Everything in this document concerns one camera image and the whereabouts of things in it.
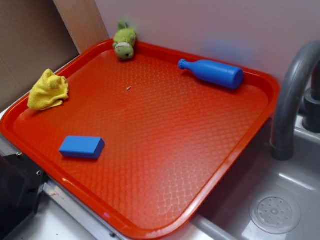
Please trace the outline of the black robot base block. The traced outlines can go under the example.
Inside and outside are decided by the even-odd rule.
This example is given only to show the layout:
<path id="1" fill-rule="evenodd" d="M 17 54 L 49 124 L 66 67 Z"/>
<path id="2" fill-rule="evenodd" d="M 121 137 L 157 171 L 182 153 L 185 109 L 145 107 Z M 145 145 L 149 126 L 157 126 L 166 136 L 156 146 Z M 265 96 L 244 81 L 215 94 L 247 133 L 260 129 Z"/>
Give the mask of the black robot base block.
<path id="1" fill-rule="evenodd" d="M 45 171 L 27 155 L 0 157 L 0 238 L 9 240 L 38 211 Z"/>

